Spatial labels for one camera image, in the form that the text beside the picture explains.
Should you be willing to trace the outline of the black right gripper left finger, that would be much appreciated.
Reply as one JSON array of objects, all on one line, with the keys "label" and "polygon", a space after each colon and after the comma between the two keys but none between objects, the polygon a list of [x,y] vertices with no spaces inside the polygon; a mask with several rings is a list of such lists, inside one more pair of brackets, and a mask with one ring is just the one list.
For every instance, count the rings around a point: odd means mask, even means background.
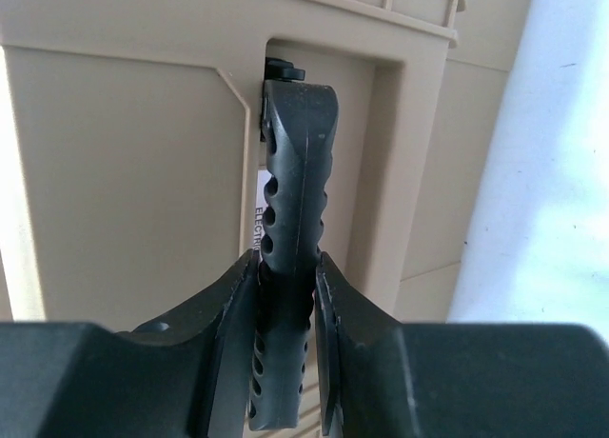
[{"label": "black right gripper left finger", "polygon": [[258,253],[132,331],[1,327],[5,437],[238,437],[253,351]]}]

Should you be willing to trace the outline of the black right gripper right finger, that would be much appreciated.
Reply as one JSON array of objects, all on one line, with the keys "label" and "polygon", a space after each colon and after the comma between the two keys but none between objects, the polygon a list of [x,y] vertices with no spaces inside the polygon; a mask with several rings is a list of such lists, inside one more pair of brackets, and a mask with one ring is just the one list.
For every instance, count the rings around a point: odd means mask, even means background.
[{"label": "black right gripper right finger", "polygon": [[326,437],[608,433],[608,347],[587,327],[402,323],[328,255],[315,322]]}]

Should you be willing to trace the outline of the tan plastic toolbox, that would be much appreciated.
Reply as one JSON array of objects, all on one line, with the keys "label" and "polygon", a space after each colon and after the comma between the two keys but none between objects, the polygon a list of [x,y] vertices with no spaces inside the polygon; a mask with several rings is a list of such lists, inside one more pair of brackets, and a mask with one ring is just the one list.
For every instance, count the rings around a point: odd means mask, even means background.
[{"label": "tan plastic toolbox", "polygon": [[264,83],[336,91],[321,249],[443,321],[531,0],[1,0],[1,327],[132,331],[264,245]]}]

